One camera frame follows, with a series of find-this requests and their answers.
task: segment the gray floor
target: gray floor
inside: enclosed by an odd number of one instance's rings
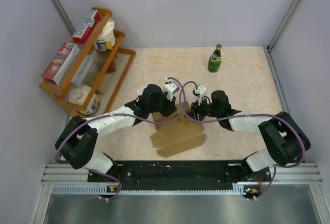
[[[53,195],[57,214],[86,196]],[[272,186],[258,201],[240,196],[121,196],[89,199],[55,219],[48,207],[44,224],[319,224],[309,186]]]

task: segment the open cardboard box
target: open cardboard box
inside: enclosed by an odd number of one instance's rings
[[[169,117],[164,117],[160,113],[153,113],[153,118],[156,122],[164,123],[176,118],[181,107],[176,105],[177,111],[172,113]],[[190,111],[187,102],[184,103],[184,111]],[[184,115],[180,116],[176,121],[168,125],[156,125],[157,132],[150,136],[153,147],[161,148],[157,153],[162,157],[170,157],[178,153],[182,153],[189,149],[201,146],[206,140],[202,124],[195,123],[187,119]]]

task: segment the beige table surface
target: beige table surface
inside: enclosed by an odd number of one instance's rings
[[[163,86],[168,76],[181,83],[193,80],[204,85],[208,96],[224,90],[232,108],[251,113],[276,114],[281,111],[276,89],[261,46],[222,48],[222,63],[217,73],[207,70],[214,47],[139,48],[111,110],[137,97],[137,90],[154,83]],[[186,89],[188,103],[196,100]],[[243,159],[264,148],[262,138],[244,132],[230,132],[218,123],[203,124],[207,140],[204,145],[167,159],[156,153],[150,135],[154,125],[140,123],[99,139],[96,150],[115,160],[215,160]]]

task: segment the bottle label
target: bottle label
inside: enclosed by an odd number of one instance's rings
[[[211,56],[211,61],[221,61],[221,57],[219,57],[217,54],[213,53]]]

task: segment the gray wall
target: gray wall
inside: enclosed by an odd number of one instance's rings
[[[65,113],[38,87],[70,38],[50,0],[1,0],[0,223],[28,223]]]
[[[273,57],[330,193],[330,0],[303,0]]]
[[[75,26],[93,6],[113,12],[128,47],[266,45],[292,0],[60,0]]]

